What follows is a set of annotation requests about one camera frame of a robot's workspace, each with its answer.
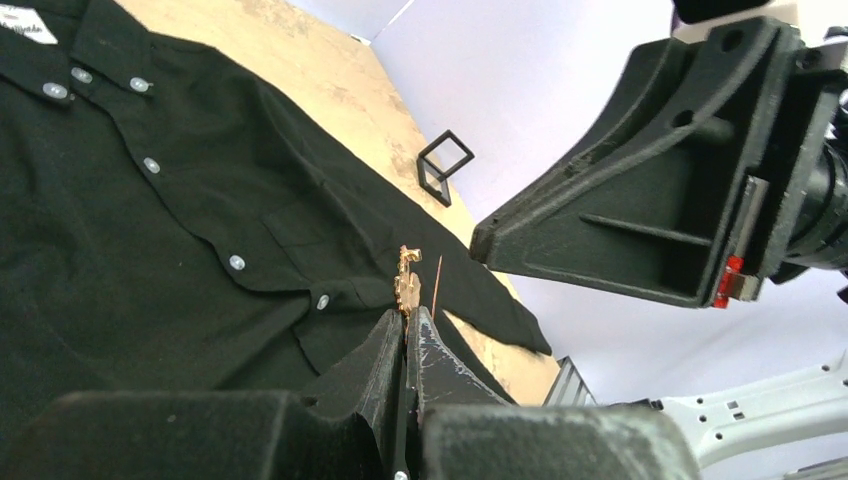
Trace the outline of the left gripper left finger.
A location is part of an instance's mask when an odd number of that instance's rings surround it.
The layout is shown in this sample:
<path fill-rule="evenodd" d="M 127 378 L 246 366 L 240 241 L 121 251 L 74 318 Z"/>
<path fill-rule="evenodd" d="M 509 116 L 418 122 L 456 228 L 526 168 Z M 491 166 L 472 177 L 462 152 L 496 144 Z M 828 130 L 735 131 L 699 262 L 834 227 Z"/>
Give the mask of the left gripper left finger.
<path fill-rule="evenodd" d="M 5 479 L 381 479 L 403 325 L 385 312 L 307 394 L 77 392 L 11 444 Z"/>

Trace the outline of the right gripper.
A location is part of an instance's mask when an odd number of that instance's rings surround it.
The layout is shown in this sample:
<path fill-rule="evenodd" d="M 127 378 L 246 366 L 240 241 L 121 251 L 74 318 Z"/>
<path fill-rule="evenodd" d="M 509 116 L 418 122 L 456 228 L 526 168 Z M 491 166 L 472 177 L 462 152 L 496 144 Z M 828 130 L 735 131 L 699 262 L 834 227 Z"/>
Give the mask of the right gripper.
<path fill-rule="evenodd" d="M 685 308 L 845 274 L 847 29 L 799 54 L 784 95 L 800 47 L 755 17 L 635 48 L 584 137 L 476 227 L 472 257 Z"/>

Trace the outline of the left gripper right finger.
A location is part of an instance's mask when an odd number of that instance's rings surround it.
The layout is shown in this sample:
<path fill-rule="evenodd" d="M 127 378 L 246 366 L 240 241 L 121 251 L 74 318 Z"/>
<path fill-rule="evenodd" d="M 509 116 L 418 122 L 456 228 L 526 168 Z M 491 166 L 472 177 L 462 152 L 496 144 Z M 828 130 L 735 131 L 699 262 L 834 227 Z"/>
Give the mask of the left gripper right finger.
<path fill-rule="evenodd" d="M 521 407 L 443 343 L 424 307 L 410 315 L 422 479 L 698 479 L 680 429 L 647 406 Z"/>

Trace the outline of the gold leaf brooch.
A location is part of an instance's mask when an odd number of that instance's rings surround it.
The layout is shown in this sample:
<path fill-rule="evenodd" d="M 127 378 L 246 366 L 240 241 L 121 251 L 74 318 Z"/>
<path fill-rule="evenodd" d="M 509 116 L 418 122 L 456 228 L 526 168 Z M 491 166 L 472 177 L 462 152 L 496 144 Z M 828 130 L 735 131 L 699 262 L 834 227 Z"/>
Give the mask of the gold leaf brooch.
<path fill-rule="evenodd" d="M 419 263 L 422 259 L 420 249 L 410 249 L 406 245 L 400 246 L 393 291 L 397 311 L 405 320 L 408 320 L 412 312 L 421 306 L 422 284 L 419 276 L 412 270 L 412 264 Z"/>

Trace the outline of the black button-up shirt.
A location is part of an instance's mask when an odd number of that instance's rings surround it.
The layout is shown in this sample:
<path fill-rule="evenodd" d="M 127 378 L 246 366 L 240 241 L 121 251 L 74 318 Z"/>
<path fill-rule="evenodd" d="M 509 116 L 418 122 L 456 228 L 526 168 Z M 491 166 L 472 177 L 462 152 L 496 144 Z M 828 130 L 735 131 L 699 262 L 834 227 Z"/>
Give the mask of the black button-up shirt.
<path fill-rule="evenodd" d="M 1 443 L 75 391 L 296 391 L 424 254 L 450 323 L 547 354 L 536 318 L 289 97 L 112 1 L 25 1 L 1 31 Z"/>

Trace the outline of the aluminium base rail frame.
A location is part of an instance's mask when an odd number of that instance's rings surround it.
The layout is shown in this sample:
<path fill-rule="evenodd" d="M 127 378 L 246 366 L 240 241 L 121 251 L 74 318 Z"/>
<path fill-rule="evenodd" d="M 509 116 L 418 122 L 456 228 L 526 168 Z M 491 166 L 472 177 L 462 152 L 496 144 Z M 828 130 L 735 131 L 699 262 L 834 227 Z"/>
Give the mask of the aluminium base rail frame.
<path fill-rule="evenodd" d="M 544 406 L 586 407 L 594 406 L 597 401 L 580 374 L 572 359 L 568 356 L 558 361 L 560 370 L 548 391 Z"/>

